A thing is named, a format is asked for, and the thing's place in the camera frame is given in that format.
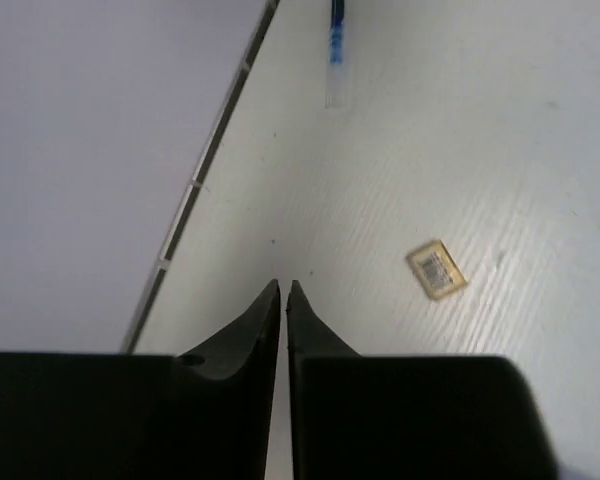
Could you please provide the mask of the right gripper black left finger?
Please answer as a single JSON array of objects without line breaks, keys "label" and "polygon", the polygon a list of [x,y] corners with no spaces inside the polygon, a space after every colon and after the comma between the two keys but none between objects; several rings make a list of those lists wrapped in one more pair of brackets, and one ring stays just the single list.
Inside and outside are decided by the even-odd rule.
[{"label": "right gripper black left finger", "polygon": [[262,479],[281,325],[276,280],[228,325],[179,356],[179,446],[196,479]]}]

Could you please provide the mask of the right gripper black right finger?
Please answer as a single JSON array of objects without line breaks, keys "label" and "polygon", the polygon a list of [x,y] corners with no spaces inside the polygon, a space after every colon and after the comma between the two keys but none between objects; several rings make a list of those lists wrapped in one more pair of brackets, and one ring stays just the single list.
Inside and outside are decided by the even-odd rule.
[{"label": "right gripper black right finger", "polygon": [[293,280],[286,304],[289,405],[293,475],[302,478],[305,461],[303,419],[303,362],[314,357],[360,357],[350,345],[327,326],[313,310],[300,282]]}]

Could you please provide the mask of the blue clear pen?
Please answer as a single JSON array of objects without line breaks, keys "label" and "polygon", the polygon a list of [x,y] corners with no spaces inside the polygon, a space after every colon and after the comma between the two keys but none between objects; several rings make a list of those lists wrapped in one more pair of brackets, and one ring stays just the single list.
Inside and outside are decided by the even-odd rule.
[{"label": "blue clear pen", "polygon": [[346,1],[332,0],[328,37],[325,107],[342,108],[348,95]]}]

